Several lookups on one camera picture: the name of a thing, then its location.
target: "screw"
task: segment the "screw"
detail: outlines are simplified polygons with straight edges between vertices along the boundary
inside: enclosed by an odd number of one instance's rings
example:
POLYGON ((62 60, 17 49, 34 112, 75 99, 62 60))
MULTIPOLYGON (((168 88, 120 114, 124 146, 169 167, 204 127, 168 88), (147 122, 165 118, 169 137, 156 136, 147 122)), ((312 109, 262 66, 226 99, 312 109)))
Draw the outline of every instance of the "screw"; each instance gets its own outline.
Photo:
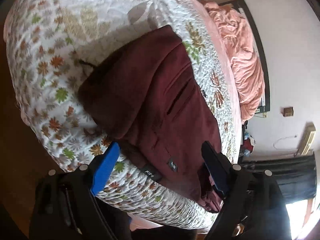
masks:
POLYGON ((272 175, 272 171, 270 171, 270 170, 265 170, 264 171, 264 174, 266 174, 267 176, 271 176, 272 175))
POLYGON ((79 170, 81 171, 86 171, 88 169, 88 165, 87 164, 82 164, 80 167, 79 167, 79 170))
POLYGON ((241 170, 241 166, 240 166, 239 164, 233 164, 233 165, 232 165, 232 168, 233 168, 235 171, 241 170))
POLYGON ((56 174, 56 170, 49 170, 48 171, 49 176, 53 176, 54 174, 56 174))

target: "pocket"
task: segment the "pocket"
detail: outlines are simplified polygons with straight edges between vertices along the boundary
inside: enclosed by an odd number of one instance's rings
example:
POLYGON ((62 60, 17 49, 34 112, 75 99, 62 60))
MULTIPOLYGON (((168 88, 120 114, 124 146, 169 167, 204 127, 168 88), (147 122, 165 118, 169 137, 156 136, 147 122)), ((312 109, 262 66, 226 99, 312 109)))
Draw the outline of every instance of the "pocket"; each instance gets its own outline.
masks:
POLYGON ((174 120, 179 115, 179 112, 188 103, 195 89, 195 82, 192 79, 182 87, 166 111, 166 115, 170 120, 174 120))

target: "air conditioner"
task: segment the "air conditioner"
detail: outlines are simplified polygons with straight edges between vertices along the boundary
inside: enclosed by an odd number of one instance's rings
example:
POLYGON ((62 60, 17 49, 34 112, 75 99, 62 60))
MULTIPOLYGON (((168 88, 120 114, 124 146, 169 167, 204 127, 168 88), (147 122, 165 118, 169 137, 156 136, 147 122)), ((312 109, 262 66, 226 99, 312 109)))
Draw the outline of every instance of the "air conditioner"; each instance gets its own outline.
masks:
POLYGON ((301 142, 298 153, 301 155, 306 155, 311 147, 311 144, 316 136, 316 128, 314 125, 310 125, 306 129, 306 134, 301 142))

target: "wooden floor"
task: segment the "wooden floor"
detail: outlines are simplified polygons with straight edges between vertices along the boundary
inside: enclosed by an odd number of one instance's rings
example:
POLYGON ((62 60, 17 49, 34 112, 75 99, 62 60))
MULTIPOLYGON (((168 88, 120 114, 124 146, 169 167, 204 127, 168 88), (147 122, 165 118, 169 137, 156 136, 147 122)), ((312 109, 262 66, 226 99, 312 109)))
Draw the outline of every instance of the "wooden floor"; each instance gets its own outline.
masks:
POLYGON ((0 201, 28 235, 35 187, 48 170, 58 169, 58 165, 20 118, 2 39, 3 23, 0 30, 0 201))

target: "clothes pile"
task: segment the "clothes pile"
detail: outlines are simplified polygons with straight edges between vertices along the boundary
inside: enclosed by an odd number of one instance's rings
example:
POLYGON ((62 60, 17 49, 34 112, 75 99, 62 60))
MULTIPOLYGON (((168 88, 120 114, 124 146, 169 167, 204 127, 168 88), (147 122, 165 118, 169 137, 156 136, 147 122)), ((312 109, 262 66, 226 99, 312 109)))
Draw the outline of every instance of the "clothes pile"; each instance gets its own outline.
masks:
POLYGON ((220 211, 201 156, 204 141, 221 152, 218 123, 169 25, 112 53, 82 84, 78 98, 142 172, 207 211, 220 211))

